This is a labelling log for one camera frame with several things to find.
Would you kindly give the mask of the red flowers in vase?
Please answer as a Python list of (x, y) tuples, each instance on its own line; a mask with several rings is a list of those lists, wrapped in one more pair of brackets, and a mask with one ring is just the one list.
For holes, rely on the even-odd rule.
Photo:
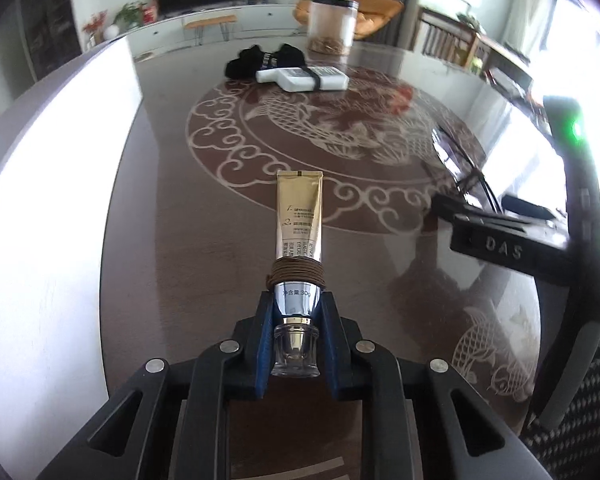
[(85, 36), (85, 50), (91, 50), (104, 41), (104, 24), (107, 11), (100, 11), (91, 16), (91, 19), (82, 27)]

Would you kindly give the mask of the gold cosmetic tube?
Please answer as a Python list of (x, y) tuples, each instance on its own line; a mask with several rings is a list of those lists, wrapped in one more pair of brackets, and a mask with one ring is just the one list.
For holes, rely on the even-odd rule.
[(277, 377), (320, 374), (315, 317), (325, 289), (323, 183), (321, 171), (281, 171), (276, 176), (276, 257), (266, 288), (279, 316), (272, 368)]

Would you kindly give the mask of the small wooden bench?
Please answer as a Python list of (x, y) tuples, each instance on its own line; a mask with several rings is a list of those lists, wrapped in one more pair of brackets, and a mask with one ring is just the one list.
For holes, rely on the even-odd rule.
[(196, 46), (204, 44), (204, 35), (208, 29), (216, 28), (218, 32), (212, 34), (210, 42), (230, 41), (233, 38), (235, 25), (238, 22), (236, 14), (218, 14), (210, 18), (198, 18), (183, 24), (183, 32), (186, 38), (193, 40)]

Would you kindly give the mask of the black display shelf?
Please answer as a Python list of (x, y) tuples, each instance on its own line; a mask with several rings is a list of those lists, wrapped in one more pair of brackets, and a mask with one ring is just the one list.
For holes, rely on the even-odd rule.
[(17, 10), (35, 81), (82, 54), (71, 0), (17, 0)]

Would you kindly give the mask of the orange lounge chair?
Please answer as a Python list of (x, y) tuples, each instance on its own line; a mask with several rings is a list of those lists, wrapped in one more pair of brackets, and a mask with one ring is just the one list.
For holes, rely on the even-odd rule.
[[(311, 1), (313, 0), (299, 0), (292, 11), (294, 19), (300, 25), (309, 25)], [(358, 16), (353, 34), (354, 40), (372, 36), (404, 10), (404, 3), (400, 0), (317, 0), (317, 2), (343, 8), (356, 7)]]

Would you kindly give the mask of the white tv cabinet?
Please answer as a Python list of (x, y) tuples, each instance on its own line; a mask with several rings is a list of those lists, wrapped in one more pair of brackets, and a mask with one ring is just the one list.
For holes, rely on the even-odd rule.
[(210, 16), (218, 14), (237, 15), (238, 22), (230, 41), (301, 35), (303, 26), (294, 19), (293, 10), (293, 4), (265, 3), (226, 6), (225, 8), (184, 13), (173, 18), (163, 18), (142, 27), (135, 27), (129, 32), (122, 32), (114, 39), (103, 41), (98, 46), (105, 47), (114, 40), (125, 38), (128, 40), (133, 58), (142, 58), (143, 56), (160, 55), (174, 50), (216, 44), (217, 42), (223, 42), (222, 40), (210, 42), (212, 34), (218, 32), (216, 28), (208, 29), (204, 35), (204, 44), (196, 46), (193, 40), (185, 37), (183, 24), (198, 20), (198, 18), (210, 18)]

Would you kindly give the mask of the large white storage bin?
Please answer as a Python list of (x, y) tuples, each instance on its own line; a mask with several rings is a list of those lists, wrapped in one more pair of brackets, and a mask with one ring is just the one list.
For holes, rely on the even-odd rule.
[(0, 465), (32, 479), (107, 400), (102, 250), (142, 102), (117, 39), (0, 116)]

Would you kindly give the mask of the clear jar with black lid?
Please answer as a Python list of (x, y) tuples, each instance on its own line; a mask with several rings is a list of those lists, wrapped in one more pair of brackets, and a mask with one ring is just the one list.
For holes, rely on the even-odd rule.
[(358, 19), (354, 0), (310, 0), (308, 49), (326, 55), (350, 53)]

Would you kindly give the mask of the wooden dining chair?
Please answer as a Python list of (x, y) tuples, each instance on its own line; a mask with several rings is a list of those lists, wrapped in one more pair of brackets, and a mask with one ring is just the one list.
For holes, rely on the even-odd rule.
[(477, 49), (480, 29), (426, 6), (418, 9), (410, 50), (468, 70)]

